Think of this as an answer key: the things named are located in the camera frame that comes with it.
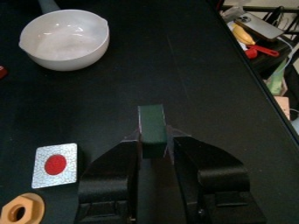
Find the black surface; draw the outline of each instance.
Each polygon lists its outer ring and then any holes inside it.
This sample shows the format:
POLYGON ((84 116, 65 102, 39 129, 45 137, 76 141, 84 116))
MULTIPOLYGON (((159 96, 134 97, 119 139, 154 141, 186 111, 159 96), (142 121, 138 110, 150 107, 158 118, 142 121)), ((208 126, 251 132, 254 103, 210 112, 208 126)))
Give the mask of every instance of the black surface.
POLYGON ((45 200, 41 223, 72 223, 77 186, 31 188, 36 148, 77 143, 89 164, 138 127, 139 105, 163 104, 166 122, 231 153, 248 170, 268 223, 299 220, 298 142, 228 28, 206 1, 57 1, 107 19, 111 43, 81 71, 39 67, 17 46, 37 1, 0 2, 0 206, 45 200))

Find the red dot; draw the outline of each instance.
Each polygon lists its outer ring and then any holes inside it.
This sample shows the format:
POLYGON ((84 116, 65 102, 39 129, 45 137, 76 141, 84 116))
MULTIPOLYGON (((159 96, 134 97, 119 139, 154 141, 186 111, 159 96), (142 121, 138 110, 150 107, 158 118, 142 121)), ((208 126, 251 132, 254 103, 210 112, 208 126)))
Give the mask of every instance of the red dot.
POLYGON ((60 174, 67 166, 67 159, 63 155, 52 155, 44 164, 44 170, 49 175, 60 174))

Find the dark green block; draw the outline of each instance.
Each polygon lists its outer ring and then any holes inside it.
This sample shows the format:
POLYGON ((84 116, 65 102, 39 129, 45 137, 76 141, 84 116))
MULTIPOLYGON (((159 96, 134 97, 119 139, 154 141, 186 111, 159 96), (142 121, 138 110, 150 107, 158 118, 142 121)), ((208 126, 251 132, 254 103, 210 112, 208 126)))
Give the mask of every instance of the dark green block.
POLYGON ((163 105, 139 106, 138 113, 143 158, 162 158, 167 145, 163 105))

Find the green object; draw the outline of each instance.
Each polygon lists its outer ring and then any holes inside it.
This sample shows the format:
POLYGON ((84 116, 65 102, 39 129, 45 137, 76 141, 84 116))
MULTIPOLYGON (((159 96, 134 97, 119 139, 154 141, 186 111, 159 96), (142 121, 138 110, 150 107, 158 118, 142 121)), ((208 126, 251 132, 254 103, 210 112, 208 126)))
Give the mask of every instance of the green object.
POLYGON ((274 74, 270 76, 266 85, 272 95, 280 95, 282 93, 282 86, 283 86, 283 79, 284 79, 284 69, 286 60, 279 65, 278 69, 275 70, 274 74))
POLYGON ((138 114, 143 158, 162 158, 167 145, 163 105, 139 106, 138 114))

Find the white bowl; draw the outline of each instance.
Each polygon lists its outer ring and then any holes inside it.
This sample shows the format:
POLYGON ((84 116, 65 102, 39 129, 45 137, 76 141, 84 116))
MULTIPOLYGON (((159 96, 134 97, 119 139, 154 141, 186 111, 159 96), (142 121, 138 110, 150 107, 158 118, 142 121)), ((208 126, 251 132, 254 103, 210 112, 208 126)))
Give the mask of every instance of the white bowl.
POLYGON ((84 10, 56 10, 24 27, 19 46, 51 70, 81 69, 108 49, 108 21, 84 10))

